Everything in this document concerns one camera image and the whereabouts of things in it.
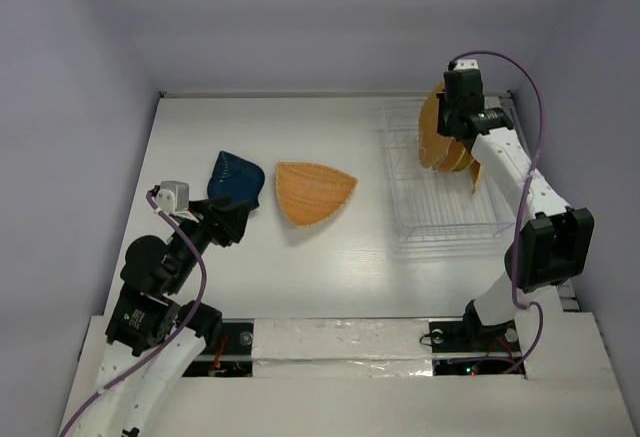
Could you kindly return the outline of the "triangular orange woven plate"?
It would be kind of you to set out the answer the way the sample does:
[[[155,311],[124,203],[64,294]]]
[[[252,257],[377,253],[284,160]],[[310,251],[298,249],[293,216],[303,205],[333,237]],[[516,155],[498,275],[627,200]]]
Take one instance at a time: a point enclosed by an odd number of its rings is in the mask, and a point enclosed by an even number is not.
[[[357,184],[357,178],[317,163],[276,164],[277,201],[287,221],[296,228],[333,217],[347,204]]]

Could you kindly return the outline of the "small orange woven plate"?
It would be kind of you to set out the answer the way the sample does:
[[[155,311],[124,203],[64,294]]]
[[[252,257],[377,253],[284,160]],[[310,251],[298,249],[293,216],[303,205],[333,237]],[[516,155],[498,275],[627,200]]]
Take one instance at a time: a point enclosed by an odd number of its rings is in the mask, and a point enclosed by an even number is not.
[[[469,172],[472,182],[472,193],[475,194],[483,176],[483,166],[478,161],[474,161],[469,167]]]

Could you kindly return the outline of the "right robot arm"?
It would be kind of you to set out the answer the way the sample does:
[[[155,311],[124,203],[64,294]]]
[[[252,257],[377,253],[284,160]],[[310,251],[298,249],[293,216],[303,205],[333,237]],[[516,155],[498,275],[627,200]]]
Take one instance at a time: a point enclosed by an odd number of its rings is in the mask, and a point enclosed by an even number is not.
[[[437,353],[486,352],[538,291],[583,272],[595,221],[588,209],[571,206],[548,184],[511,118],[486,107],[475,60],[450,62],[437,98],[439,134],[463,144],[515,214],[503,274],[467,304],[461,319],[435,323],[428,333]]]

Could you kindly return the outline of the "round orange woven plate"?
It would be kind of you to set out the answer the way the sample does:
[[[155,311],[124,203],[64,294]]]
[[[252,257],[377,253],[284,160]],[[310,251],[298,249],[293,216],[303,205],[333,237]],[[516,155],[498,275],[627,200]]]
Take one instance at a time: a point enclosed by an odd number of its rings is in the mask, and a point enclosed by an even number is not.
[[[461,142],[452,140],[445,157],[438,164],[438,170],[443,173],[452,172],[462,160],[465,152],[466,149]]]

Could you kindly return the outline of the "square orange woven plate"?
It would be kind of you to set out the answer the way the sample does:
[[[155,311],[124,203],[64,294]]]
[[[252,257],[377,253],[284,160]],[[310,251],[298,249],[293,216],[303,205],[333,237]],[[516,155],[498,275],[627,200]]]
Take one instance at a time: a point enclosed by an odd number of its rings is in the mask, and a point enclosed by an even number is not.
[[[423,103],[418,119],[419,160],[424,168],[438,164],[447,154],[451,139],[438,133],[438,94],[444,90],[440,81]]]

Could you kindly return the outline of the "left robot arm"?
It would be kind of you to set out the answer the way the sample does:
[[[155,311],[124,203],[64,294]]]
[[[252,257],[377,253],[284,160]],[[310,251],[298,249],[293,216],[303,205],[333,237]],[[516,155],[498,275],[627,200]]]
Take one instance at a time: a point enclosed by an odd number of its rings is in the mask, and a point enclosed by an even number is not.
[[[146,436],[169,393],[200,352],[215,349],[222,314],[200,297],[173,301],[193,269],[204,270],[210,245],[241,241],[252,204],[230,198],[169,203],[154,188],[147,201],[173,228],[164,241],[146,235],[130,244],[121,271],[123,286],[106,327],[106,347],[95,409],[80,436]]]

